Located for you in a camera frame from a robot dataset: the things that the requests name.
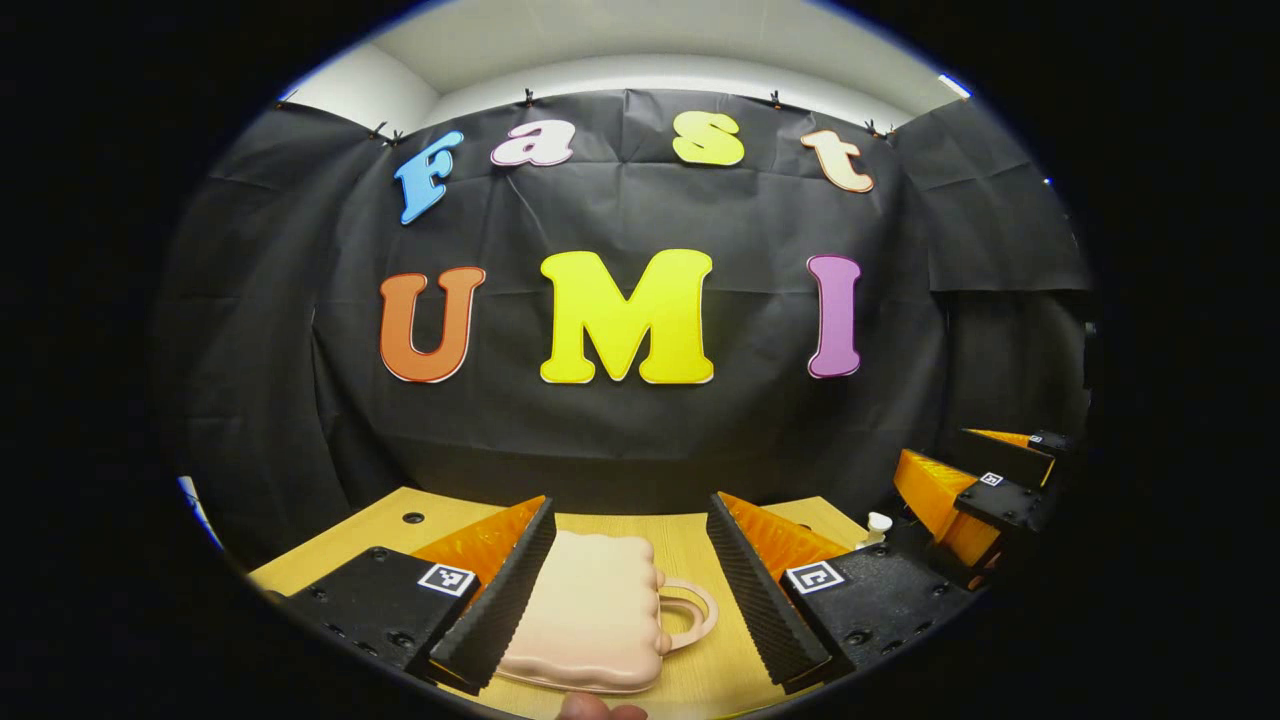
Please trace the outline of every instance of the wooden tabletop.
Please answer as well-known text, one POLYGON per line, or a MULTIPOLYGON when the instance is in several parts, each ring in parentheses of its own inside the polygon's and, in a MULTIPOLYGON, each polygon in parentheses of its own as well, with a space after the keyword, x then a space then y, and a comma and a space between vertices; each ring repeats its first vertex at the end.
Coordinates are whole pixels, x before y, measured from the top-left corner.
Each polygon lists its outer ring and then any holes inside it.
MULTIPOLYGON (((768 510, 849 548, 867 537, 867 530, 819 497, 767 505, 768 510)), ((470 525, 498 506, 454 500, 419 489, 401 488, 343 523, 316 536, 250 574, 262 589, 293 594, 334 570, 356 553, 383 546, 410 553, 453 530, 470 525), (424 520, 403 520, 421 512, 424 520)), ((639 705, 653 720, 709 720, 731 717, 782 702, 782 688, 772 684, 751 643, 742 614, 733 602, 707 537, 707 514, 689 515, 573 515, 556 514, 556 525, 580 534, 639 536, 654 546, 654 564, 668 577, 705 588, 719 603, 719 621, 700 642, 663 659, 658 684, 643 693, 604 696, 605 703, 639 705)), ((698 600, 677 588, 663 594, 698 600)), ((663 629, 689 629, 680 612, 662 614, 663 629)), ((475 698, 461 697, 535 720, 553 719, 563 693, 495 676, 475 698)))

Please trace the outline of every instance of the small white bottle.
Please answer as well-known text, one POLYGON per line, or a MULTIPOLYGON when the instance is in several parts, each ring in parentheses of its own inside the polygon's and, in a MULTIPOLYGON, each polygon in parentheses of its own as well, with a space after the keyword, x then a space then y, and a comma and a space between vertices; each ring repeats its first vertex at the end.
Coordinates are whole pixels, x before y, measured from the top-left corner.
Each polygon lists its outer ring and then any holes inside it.
POLYGON ((884 533, 893 527, 893 519, 888 515, 881 515, 879 512, 870 512, 867 515, 867 539, 858 543, 854 550, 861 550, 864 547, 870 547, 876 543, 884 542, 884 533))

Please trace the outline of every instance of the white wall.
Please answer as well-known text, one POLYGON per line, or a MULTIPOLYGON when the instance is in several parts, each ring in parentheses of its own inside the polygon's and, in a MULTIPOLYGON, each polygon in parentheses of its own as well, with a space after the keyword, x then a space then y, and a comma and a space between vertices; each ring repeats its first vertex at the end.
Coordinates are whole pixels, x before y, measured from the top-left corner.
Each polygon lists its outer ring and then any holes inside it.
POLYGON ((911 114, 869 95, 812 76, 727 58, 703 55, 613 55, 586 58, 530 68, 488 79, 444 95, 424 117, 419 127, 506 105, 521 102, 525 88, 535 100, 550 95, 590 90, 703 90, 768 100, 778 91, 783 105, 824 113, 855 124, 868 119, 877 128, 901 126, 911 114))
POLYGON ((334 58, 303 78, 289 102, 326 110, 390 137, 422 127, 439 99, 413 70, 374 45, 365 44, 334 58))

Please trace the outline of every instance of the white ceiling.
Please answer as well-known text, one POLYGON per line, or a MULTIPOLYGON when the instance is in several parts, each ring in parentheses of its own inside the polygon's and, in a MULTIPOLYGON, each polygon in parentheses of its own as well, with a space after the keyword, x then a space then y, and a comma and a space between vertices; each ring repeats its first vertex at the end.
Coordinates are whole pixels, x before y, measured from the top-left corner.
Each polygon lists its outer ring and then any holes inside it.
POLYGON ((956 99, 937 69, 805 0, 452 0, 374 44, 442 95, 521 68, 671 53, 805 73, 913 115, 956 99))

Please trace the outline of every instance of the light fixture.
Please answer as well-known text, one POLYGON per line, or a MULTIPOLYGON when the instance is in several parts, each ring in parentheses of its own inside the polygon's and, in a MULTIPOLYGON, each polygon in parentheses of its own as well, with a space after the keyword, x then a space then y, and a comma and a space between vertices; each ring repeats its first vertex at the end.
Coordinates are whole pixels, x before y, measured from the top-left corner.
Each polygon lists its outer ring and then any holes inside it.
POLYGON ((959 95, 960 97, 965 97, 965 99, 969 97, 969 91, 965 90, 965 88, 963 88, 963 87, 960 87, 959 82, 948 78, 947 76, 938 76, 938 79, 942 81, 942 85, 945 85, 945 86, 950 87, 951 90, 954 90, 956 92, 956 95, 959 95))

